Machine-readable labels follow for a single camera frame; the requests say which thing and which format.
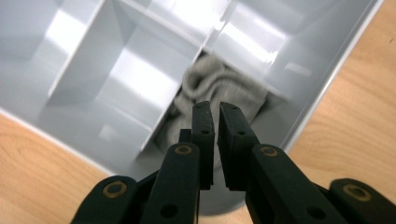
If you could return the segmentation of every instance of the gray towel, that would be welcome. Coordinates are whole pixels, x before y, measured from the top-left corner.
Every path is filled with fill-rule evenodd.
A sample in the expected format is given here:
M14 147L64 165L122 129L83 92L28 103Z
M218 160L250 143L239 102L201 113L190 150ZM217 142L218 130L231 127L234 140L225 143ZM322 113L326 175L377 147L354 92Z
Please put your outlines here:
M156 143L165 152L177 143L180 129L191 127L192 106L209 101L215 131L219 128L219 104L237 105L253 121L265 102L265 89L257 81L236 73L215 56L201 57L189 68L182 81L181 92L175 97L174 109L156 136ZM219 166L219 151L215 150L215 166Z

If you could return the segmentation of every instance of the wooden table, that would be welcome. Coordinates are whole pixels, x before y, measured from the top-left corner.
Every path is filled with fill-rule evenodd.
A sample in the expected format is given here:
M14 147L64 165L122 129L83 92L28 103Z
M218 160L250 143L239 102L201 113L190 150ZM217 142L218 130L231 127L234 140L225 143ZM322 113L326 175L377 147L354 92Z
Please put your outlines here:
M68 223L106 174L0 116L1 223ZM314 182L365 182L396 203L396 1L386 0L290 153ZM246 207L200 223L250 223Z

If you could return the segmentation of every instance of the black plastic part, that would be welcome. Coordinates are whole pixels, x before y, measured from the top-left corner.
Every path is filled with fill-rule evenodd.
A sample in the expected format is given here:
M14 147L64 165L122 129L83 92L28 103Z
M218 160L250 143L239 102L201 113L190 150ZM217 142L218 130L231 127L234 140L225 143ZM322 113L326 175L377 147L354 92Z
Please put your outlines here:
M199 148L169 147L140 223L195 223L198 218Z
M220 103L218 146L227 188L246 190L251 149L259 144L241 109Z
M255 146L250 169L275 211L275 223L347 223L282 149Z
M120 182L126 189L117 194L122 189L122 184L117 184ZM135 193L136 181L130 177L115 175L104 179L84 199L72 223L124 223Z
M360 181L334 180L329 195L350 223L396 223L395 204Z
M158 171L137 182L136 193L129 208L129 215L124 223L139 223L145 211L149 195L157 178Z
M275 212L254 178L248 181L245 201L253 223L274 223Z
M191 129L180 129L180 135L178 136L178 142L191 142Z
M215 129L208 101L196 104L192 108L191 142L200 148L201 189L210 189L213 185Z

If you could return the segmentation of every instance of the metal screw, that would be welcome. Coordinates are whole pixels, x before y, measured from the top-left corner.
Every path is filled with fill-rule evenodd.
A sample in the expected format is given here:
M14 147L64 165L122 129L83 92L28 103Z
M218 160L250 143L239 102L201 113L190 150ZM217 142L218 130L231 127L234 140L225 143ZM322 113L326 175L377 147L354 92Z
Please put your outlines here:
M188 147L188 146L180 146L180 147L177 147L177 148L175 149L175 152L176 152L178 155L185 156L185 155L189 155L189 154L192 153L192 148L191 148L191 147Z
M349 195L352 198L354 198L358 201L361 201L361 202L369 202L372 199L371 194L367 190L365 190L359 186L356 186L354 184L344 185L343 191L347 195Z
M109 199L117 198L125 193L127 186L124 182L116 180L105 186L102 193Z
M264 155L264 156L269 156L269 157L277 156L277 151L271 147L262 147L262 149L260 149L260 151L262 152L262 155Z

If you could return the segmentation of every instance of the gray plastic bin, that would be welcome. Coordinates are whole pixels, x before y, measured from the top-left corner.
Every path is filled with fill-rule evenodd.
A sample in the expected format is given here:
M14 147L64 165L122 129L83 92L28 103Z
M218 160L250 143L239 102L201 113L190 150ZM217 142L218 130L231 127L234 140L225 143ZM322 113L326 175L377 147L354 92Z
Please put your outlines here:
M139 180L160 167L150 138L204 51L270 90L252 127L261 142L289 150L381 3L2 1L0 108L109 173ZM205 214L243 200L221 184L202 197Z

